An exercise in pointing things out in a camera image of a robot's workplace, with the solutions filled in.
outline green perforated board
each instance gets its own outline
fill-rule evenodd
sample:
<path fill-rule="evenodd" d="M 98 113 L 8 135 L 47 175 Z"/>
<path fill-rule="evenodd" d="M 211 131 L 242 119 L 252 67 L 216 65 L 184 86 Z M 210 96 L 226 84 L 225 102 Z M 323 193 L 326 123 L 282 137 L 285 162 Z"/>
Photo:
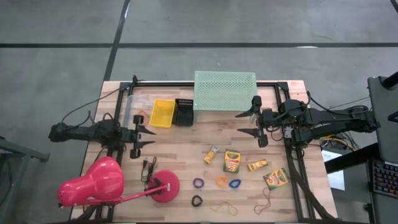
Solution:
<path fill-rule="evenodd" d="M 255 73 L 195 72 L 194 111 L 247 111 L 255 95 Z"/>

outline yellow basket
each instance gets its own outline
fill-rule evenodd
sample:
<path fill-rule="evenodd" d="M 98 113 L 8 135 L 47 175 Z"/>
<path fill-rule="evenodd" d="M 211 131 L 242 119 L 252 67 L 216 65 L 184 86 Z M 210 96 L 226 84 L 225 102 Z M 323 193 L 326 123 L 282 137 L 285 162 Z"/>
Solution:
<path fill-rule="evenodd" d="M 174 100 L 155 100 L 149 124 L 155 127 L 170 128 L 172 126 Z"/>

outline rubber band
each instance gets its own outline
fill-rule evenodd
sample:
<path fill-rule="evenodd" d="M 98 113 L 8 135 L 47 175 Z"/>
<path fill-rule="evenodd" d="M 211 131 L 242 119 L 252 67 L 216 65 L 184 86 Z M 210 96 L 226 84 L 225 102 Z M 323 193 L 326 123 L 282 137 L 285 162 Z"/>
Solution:
<path fill-rule="evenodd" d="M 227 205 L 228 206 L 228 212 L 229 212 L 230 215 L 234 215 L 235 216 L 235 215 L 238 214 L 238 209 L 235 208 L 234 206 L 232 206 L 227 201 L 221 202 L 219 204 L 210 205 L 210 209 L 212 209 L 213 211 L 217 212 L 221 208 L 221 206 L 223 206 L 223 205 Z"/>
<path fill-rule="evenodd" d="M 231 182 L 229 183 L 229 186 L 233 189 L 236 189 L 241 185 L 241 182 L 242 182 L 242 180 L 240 180 L 240 179 L 234 179 L 234 180 L 231 180 Z"/>
<path fill-rule="evenodd" d="M 228 181 L 226 180 L 226 176 L 219 175 L 216 179 L 216 183 L 219 187 L 226 187 L 228 185 Z"/>
<path fill-rule="evenodd" d="M 266 187 L 266 188 L 264 188 L 263 190 L 262 190 L 262 193 L 264 194 L 264 196 L 266 197 L 266 199 L 267 199 L 267 204 L 266 205 L 256 205 L 256 206 L 254 206 L 254 208 L 253 208 L 253 210 L 254 210 L 254 213 L 256 213 L 257 215 L 260 215 L 260 213 L 262 212 L 262 211 L 264 211 L 264 209 L 267 209 L 267 208 L 269 208 L 269 207 L 271 207 L 271 200 L 270 200 L 270 198 L 269 198 L 269 196 L 270 196 L 270 194 L 271 194 L 271 189 L 270 188 L 268 188 L 268 187 Z"/>
<path fill-rule="evenodd" d="M 192 184 L 196 189 L 200 189 L 205 185 L 205 181 L 202 178 L 195 178 Z"/>
<path fill-rule="evenodd" d="M 203 199 L 199 195 L 193 196 L 192 201 L 191 201 L 192 206 L 199 207 L 202 203 L 203 203 Z"/>

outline black basket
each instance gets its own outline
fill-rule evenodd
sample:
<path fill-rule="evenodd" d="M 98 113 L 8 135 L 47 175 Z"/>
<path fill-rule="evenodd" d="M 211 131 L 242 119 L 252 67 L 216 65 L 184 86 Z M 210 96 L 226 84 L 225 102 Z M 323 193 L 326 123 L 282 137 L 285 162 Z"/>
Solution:
<path fill-rule="evenodd" d="M 193 100 L 175 99 L 173 124 L 176 126 L 192 126 Z"/>

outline string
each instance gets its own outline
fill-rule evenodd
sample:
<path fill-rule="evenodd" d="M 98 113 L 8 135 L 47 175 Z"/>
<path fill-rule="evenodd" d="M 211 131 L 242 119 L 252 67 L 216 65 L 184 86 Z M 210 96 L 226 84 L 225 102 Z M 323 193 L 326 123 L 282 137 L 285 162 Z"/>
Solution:
<path fill-rule="evenodd" d="M 268 187 L 266 187 L 266 188 L 264 188 L 264 189 L 262 190 L 262 193 L 264 194 L 264 196 L 266 197 L 266 199 L 267 199 L 268 202 L 267 202 L 266 205 L 256 205 L 256 206 L 254 206 L 254 208 L 253 208 L 254 213 L 256 213 L 257 215 L 260 215 L 260 213 L 261 213 L 262 211 L 264 211 L 264 209 L 267 209 L 267 208 L 271 207 L 271 200 L 270 200 L 270 198 L 269 198 L 269 196 L 270 196 L 270 194 L 271 194 L 271 189 L 268 188 Z"/>
<path fill-rule="evenodd" d="M 230 215 L 237 215 L 238 214 L 238 209 L 235 208 L 234 206 L 232 206 L 227 201 L 221 202 L 219 204 L 210 205 L 210 209 L 212 209 L 213 211 L 217 212 L 221 208 L 221 206 L 223 206 L 223 205 L 227 205 L 228 206 L 228 211 L 229 211 Z"/>

